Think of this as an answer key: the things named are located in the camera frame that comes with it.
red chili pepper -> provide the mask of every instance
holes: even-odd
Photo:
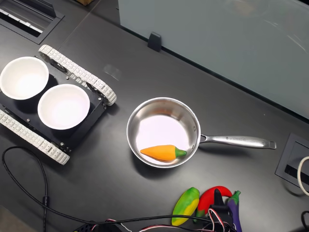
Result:
[[[221,192],[223,197],[231,197],[232,193],[229,189],[224,186],[215,186],[206,190],[203,195],[199,199],[199,203],[197,205],[197,217],[201,218],[207,214],[209,206],[214,204],[214,191],[218,189]]]

pan handle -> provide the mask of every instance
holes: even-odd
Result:
[[[230,144],[235,146],[243,146],[249,148],[264,148],[264,149],[276,149],[277,145],[274,141],[266,139],[260,139],[250,136],[208,136],[201,134],[205,138],[200,143],[219,143],[219,144]]]

pan rim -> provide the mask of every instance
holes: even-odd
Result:
[[[133,145],[131,144],[130,142],[130,139],[129,139],[129,126],[131,124],[131,121],[133,120],[133,117],[140,111],[141,108],[143,108],[145,105],[147,105],[148,103],[150,102],[154,102],[154,101],[159,101],[159,100],[167,100],[167,101],[173,101],[179,105],[181,105],[182,107],[184,107],[191,115],[192,117],[196,120],[196,128],[197,128],[197,140],[196,140],[196,143],[195,143],[195,146],[194,148],[192,149],[192,151],[190,152],[190,154],[184,158],[183,160],[181,160],[180,162],[178,163],[174,163],[174,164],[171,164],[171,165],[159,165],[159,164],[154,164],[152,162],[149,162],[145,159],[143,159],[139,154],[137,154],[136,150],[133,148]],[[144,101],[143,103],[141,103],[138,107],[136,107],[136,109],[132,112],[129,120],[128,120],[128,123],[127,123],[127,126],[126,126],[126,139],[129,143],[129,146],[130,146],[130,149],[131,151],[134,153],[134,155],[139,158],[142,162],[152,166],[152,167],[156,167],[156,168],[174,168],[174,167],[177,167],[181,164],[184,164],[185,162],[187,162],[189,159],[191,159],[191,157],[195,154],[195,152],[197,151],[197,148],[198,148],[198,145],[200,143],[200,136],[201,135],[201,129],[200,129],[200,124],[199,124],[199,121],[198,121],[198,118],[197,116],[194,114],[193,110],[191,110],[191,108],[189,106],[187,106],[186,104],[184,104],[182,101],[179,101],[177,99],[174,99],[174,98],[168,98],[168,97],[158,97],[158,98],[152,98],[152,99],[149,99],[147,101]]]

orange carrot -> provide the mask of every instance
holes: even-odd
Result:
[[[140,152],[157,160],[166,161],[171,161],[179,156],[185,156],[187,154],[186,151],[180,150],[173,145],[153,146],[140,150]]]

purple eggplant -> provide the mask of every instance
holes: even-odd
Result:
[[[227,200],[227,206],[233,213],[233,222],[236,226],[236,231],[242,232],[239,220],[239,195],[240,191],[236,191],[235,194]]]

